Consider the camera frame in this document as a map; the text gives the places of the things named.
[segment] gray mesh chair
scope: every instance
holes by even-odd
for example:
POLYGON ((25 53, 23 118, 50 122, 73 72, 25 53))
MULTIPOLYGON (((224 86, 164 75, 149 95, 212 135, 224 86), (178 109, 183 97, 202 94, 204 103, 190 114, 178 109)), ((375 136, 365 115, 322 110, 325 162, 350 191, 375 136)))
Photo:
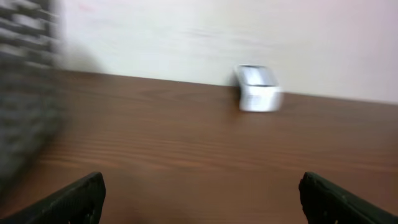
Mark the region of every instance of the gray mesh chair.
POLYGON ((0 0, 0 196, 60 127, 49 0, 0 0))

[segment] small white object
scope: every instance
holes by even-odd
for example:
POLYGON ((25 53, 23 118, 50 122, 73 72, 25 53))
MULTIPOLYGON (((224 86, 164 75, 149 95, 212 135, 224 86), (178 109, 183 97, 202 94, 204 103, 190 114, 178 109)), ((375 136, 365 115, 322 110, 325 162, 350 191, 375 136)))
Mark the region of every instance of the small white object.
POLYGON ((258 65, 240 65, 236 68, 241 99, 239 107, 243 111, 268 112, 279 109, 282 102, 282 89, 271 71, 258 65))

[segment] brown wooden surface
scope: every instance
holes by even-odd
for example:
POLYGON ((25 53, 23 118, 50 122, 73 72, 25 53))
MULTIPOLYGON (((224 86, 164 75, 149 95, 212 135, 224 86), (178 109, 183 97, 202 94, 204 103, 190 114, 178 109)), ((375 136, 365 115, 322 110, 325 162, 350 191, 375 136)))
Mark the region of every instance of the brown wooden surface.
POLYGON ((306 223, 307 170, 398 214, 398 106, 286 94, 243 113, 230 87, 63 77, 70 119, 1 216, 94 170, 101 223, 306 223))

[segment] white wall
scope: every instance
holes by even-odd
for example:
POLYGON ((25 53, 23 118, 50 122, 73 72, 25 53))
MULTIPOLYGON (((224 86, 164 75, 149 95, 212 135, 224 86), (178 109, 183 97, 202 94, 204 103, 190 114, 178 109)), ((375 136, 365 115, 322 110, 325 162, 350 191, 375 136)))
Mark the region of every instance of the white wall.
POLYGON ((64 0, 70 70, 229 85, 267 65, 287 91, 398 103, 396 0, 64 0))

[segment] perforated gray surface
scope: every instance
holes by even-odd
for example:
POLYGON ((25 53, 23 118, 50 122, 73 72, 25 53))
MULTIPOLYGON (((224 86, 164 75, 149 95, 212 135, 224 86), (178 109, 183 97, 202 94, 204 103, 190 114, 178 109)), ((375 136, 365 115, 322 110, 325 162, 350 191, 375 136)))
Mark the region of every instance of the perforated gray surface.
POLYGON ((0 194, 60 124, 49 0, 0 0, 0 194))

